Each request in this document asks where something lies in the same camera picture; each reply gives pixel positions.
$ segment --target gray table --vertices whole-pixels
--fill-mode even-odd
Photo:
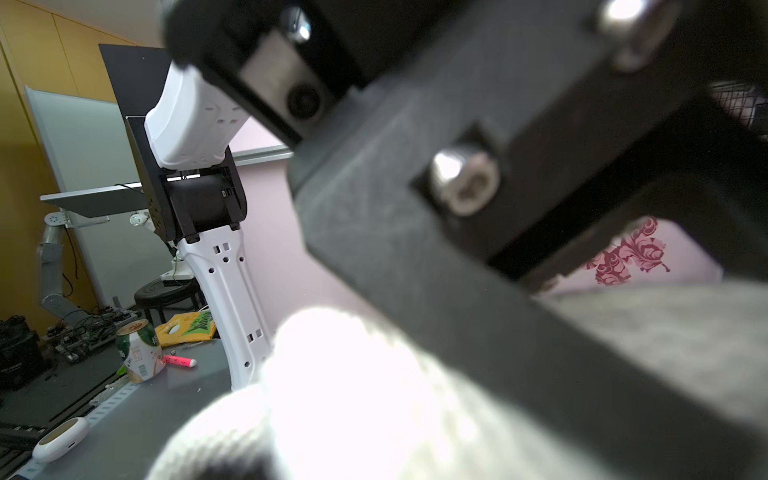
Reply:
[[[28,385],[8,392],[0,407],[0,422],[9,425],[47,425],[58,414],[99,386],[120,368],[114,342],[75,365],[62,358]]]
[[[99,419],[83,442],[30,477],[34,480],[140,480],[165,442],[192,415],[230,391],[230,372],[218,339],[174,347],[197,366],[166,366]]]

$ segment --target yellow snack bag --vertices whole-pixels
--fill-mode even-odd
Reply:
[[[156,328],[155,332],[162,347],[179,343],[200,342],[214,337],[216,323],[214,323],[210,310],[178,313],[167,323]]]

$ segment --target floral pattern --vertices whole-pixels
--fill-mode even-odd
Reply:
[[[618,245],[610,250],[603,250],[595,258],[581,267],[586,270],[595,269],[594,278],[598,285],[622,285],[629,282],[632,276],[627,265],[640,267],[641,272],[650,272],[657,266],[670,269],[661,261],[666,245],[661,240],[651,237],[658,227],[658,220],[648,217],[640,227],[621,239]]]

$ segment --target pink highlighter marker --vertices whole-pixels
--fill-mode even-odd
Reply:
[[[197,365],[197,360],[195,359],[185,359],[183,356],[175,356],[175,355],[166,355],[165,362],[170,363],[171,365],[181,365],[181,366],[188,366],[188,367],[193,367]]]

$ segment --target pink wall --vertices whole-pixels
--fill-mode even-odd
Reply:
[[[230,150],[233,154],[254,148],[273,147],[283,142],[270,133],[262,124],[249,118],[230,142]]]
[[[334,306],[363,316],[378,313],[305,250],[288,189],[286,161],[239,167],[248,199],[242,223],[254,288],[274,330],[308,306]]]

